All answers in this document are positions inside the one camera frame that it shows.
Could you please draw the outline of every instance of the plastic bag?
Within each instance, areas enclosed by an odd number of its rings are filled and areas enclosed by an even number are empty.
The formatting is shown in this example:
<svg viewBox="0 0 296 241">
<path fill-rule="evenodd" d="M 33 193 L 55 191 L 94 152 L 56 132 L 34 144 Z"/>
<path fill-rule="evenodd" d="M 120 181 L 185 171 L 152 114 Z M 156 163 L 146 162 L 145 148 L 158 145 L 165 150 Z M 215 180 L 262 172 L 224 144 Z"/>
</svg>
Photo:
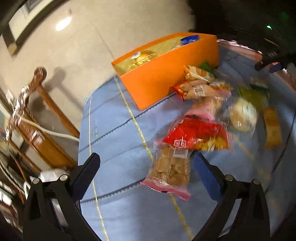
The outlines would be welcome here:
<svg viewBox="0 0 296 241">
<path fill-rule="evenodd" d="M 265 80 L 259 78 L 251 78 L 250 86 L 253 90 L 261 92 L 263 95 L 267 96 L 267 99 L 269 99 L 269 88 Z"/>
<path fill-rule="evenodd" d="M 214 89 L 218 95 L 226 99 L 231 96 L 231 90 L 233 90 L 233 88 L 224 81 L 213 81 L 209 86 Z"/>
<path fill-rule="evenodd" d="M 215 80 L 215 77 L 213 74 L 201 69 L 197 68 L 191 65 L 184 66 L 186 75 L 185 79 L 187 81 L 191 80 L 205 80 L 208 83 L 211 83 Z"/>
<path fill-rule="evenodd" d="M 129 68 L 132 68 L 132 69 L 136 68 L 141 64 L 149 62 L 150 60 L 154 59 L 156 56 L 157 56 L 156 53 L 151 50 L 142 50 L 142 51 L 136 52 L 131 57 L 132 64 L 129 66 Z"/>
<path fill-rule="evenodd" d="M 154 142 L 155 154 L 147 177 L 141 182 L 153 190 L 163 193 L 174 193 L 188 200 L 187 191 L 190 174 L 190 151 L 171 145 Z"/>
<path fill-rule="evenodd" d="M 196 116 L 201 119 L 213 121 L 215 120 L 216 111 L 222 106 L 222 102 L 222 100 L 216 98 L 200 98 L 186 112 L 185 116 Z"/>
<path fill-rule="evenodd" d="M 178 85 L 173 86 L 173 89 L 182 100 L 199 99 L 200 97 L 215 97 L 218 99 L 223 98 L 216 90 L 211 88 L 209 85 L 199 84 L 199 80 L 194 80 L 190 82 L 184 81 Z"/>
<path fill-rule="evenodd" d="M 250 102 L 258 111 L 263 111 L 268 107 L 269 101 L 264 92 L 241 88 L 239 89 L 239 95 Z"/>
<path fill-rule="evenodd" d="M 227 130 L 234 133 L 246 134 L 251 137 L 255 131 L 258 112 L 256 108 L 241 97 L 232 97 L 217 114 L 217 120 L 227 125 Z"/>
<path fill-rule="evenodd" d="M 189 117 L 174 121 L 163 142 L 204 151 L 233 149 L 231 135 L 223 124 Z"/>
<path fill-rule="evenodd" d="M 263 117 L 266 129 L 265 148 L 273 148 L 274 146 L 282 144 L 281 128 L 275 109 L 266 108 L 263 111 Z"/>
<path fill-rule="evenodd" d="M 182 45 L 190 44 L 199 40 L 198 35 L 191 35 L 181 39 Z"/>
</svg>

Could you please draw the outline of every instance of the white cable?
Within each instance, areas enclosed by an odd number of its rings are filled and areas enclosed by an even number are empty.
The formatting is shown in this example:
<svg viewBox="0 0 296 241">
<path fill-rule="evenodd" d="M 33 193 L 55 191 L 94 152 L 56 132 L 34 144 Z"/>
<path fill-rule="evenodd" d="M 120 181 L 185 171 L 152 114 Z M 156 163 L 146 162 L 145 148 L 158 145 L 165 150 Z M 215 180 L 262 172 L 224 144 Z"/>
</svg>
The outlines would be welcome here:
<svg viewBox="0 0 296 241">
<path fill-rule="evenodd" d="M 37 125 L 35 122 L 32 122 L 30 120 L 27 120 L 25 118 L 23 118 L 22 116 L 20 116 L 18 113 L 15 113 L 16 115 L 18 115 L 22 121 L 32 125 L 32 126 L 35 126 L 36 128 L 38 128 L 39 130 L 42 130 L 43 132 L 47 133 L 47 134 L 50 134 L 50 135 L 53 135 L 53 136 L 57 136 L 57 137 L 64 137 L 64 138 L 68 138 L 68 139 L 71 139 L 71 140 L 74 140 L 74 141 L 77 141 L 79 142 L 79 138 L 77 137 L 74 137 L 74 136 L 71 136 L 71 135 L 68 135 L 68 134 L 62 134 L 62 133 L 58 133 L 58 132 L 54 132 L 54 131 L 50 131 L 50 130 L 47 130 L 39 125 Z"/>
</svg>

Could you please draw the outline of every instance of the blue gripper pad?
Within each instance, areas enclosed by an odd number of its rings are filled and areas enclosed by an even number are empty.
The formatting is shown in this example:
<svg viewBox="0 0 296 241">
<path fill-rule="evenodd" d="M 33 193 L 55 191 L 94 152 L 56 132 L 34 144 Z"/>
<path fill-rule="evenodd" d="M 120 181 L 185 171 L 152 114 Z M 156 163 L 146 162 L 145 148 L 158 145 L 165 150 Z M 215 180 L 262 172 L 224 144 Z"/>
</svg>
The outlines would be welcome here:
<svg viewBox="0 0 296 241">
<path fill-rule="evenodd" d="M 213 174 L 211 165 L 201 153 L 196 153 L 192 160 L 209 196 L 212 200 L 220 202 L 222 200 L 222 186 Z"/>
</svg>

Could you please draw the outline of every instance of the cookie bag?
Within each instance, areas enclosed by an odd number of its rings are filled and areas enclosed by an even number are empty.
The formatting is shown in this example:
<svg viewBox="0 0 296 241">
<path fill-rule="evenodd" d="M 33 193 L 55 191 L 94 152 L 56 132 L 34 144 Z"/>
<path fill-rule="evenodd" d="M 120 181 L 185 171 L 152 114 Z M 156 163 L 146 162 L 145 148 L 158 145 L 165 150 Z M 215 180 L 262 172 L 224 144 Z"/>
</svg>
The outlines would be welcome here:
<svg viewBox="0 0 296 241">
<path fill-rule="evenodd" d="M 187 81 L 204 80 L 208 83 L 211 83 L 215 80 L 215 76 L 212 73 L 209 73 L 195 66 L 191 66 L 191 65 L 184 66 L 184 70 L 186 73 L 185 79 Z"/>
<path fill-rule="evenodd" d="M 195 150 L 233 150 L 231 134 L 225 125 L 192 117 L 174 121 L 163 142 Z"/>
<path fill-rule="evenodd" d="M 182 100 L 201 97 L 223 98 L 218 91 L 203 82 L 203 80 L 183 81 L 173 86 L 173 89 Z"/>
<path fill-rule="evenodd" d="M 174 193 L 188 200 L 190 174 L 190 151 L 155 141 L 154 160 L 142 185 L 162 193 Z"/>
</svg>

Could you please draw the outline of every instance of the yellow snack package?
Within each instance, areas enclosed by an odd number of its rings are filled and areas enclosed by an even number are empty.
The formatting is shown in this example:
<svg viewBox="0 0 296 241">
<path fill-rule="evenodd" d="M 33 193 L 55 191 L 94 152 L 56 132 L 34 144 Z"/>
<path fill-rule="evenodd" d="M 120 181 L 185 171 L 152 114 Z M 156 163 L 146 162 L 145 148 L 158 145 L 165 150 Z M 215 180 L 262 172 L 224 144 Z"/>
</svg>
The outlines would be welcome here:
<svg viewBox="0 0 296 241">
<path fill-rule="evenodd" d="M 266 127 L 266 143 L 265 148 L 273 148 L 282 144 L 281 128 L 279 120 L 274 108 L 266 108 L 263 110 L 263 118 Z"/>
</svg>

